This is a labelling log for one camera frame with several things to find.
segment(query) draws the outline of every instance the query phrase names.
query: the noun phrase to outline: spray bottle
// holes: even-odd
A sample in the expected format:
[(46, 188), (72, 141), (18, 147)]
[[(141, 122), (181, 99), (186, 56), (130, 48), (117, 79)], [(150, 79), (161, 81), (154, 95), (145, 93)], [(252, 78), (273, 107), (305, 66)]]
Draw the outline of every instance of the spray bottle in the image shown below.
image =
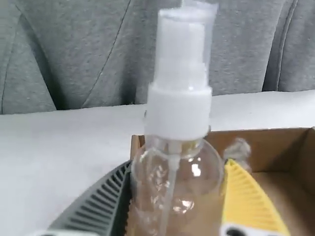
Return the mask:
[(158, 13), (146, 144), (131, 167), (133, 212), (151, 236), (182, 234), (198, 214), (198, 198), (219, 194), (224, 163), (203, 139), (209, 131), (208, 65), (217, 8), (188, 0)]

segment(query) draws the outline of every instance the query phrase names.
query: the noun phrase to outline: cardboard box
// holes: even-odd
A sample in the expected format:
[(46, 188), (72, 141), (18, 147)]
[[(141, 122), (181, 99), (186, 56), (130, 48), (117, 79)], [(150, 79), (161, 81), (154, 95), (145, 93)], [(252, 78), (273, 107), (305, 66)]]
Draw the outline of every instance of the cardboard box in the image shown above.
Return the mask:
[[(238, 137), (250, 144), (253, 177), (274, 203), (291, 235), (315, 236), (315, 129), (218, 131), (210, 132), (205, 139), (222, 156)], [(131, 158), (142, 145), (143, 136), (132, 137)], [(194, 236), (198, 236), (200, 229), (194, 230)]]

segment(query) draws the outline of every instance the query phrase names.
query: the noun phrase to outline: white surface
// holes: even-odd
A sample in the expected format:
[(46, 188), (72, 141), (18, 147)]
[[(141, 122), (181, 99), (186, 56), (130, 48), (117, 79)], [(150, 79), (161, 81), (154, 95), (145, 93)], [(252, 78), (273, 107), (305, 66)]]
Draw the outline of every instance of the white surface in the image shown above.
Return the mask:
[[(145, 106), (0, 116), (0, 228), (43, 229), (90, 185), (129, 159)], [(315, 125), (315, 91), (213, 98), (213, 130)]]

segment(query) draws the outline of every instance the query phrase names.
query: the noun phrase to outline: white spray nozzle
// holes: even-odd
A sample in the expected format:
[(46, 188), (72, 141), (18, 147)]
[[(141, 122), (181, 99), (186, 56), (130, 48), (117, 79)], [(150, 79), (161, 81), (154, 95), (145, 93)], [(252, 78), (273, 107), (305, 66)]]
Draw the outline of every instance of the white spray nozzle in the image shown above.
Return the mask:
[(188, 0), (158, 14), (156, 66), (149, 86), (145, 132), (170, 140), (208, 133), (212, 27), (218, 5)]

